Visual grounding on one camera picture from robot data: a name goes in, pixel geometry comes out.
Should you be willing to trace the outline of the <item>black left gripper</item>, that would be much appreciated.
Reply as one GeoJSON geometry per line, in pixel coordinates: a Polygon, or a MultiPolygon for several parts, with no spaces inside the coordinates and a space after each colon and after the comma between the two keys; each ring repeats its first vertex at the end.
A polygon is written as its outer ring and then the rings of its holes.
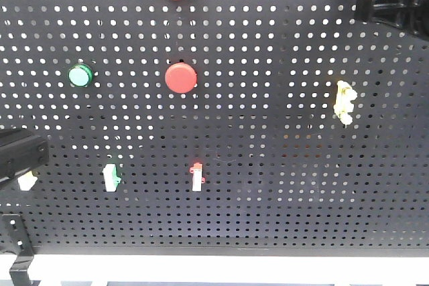
{"type": "Polygon", "coordinates": [[[27,129],[1,129],[1,189],[49,158],[47,139],[27,129]]]}

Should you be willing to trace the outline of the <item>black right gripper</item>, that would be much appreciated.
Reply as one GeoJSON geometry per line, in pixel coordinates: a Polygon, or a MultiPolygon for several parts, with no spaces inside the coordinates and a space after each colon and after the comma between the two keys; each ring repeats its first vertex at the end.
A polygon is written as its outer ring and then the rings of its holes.
{"type": "Polygon", "coordinates": [[[354,18],[428,41],[428,0],[356,0],[354,18]]]}

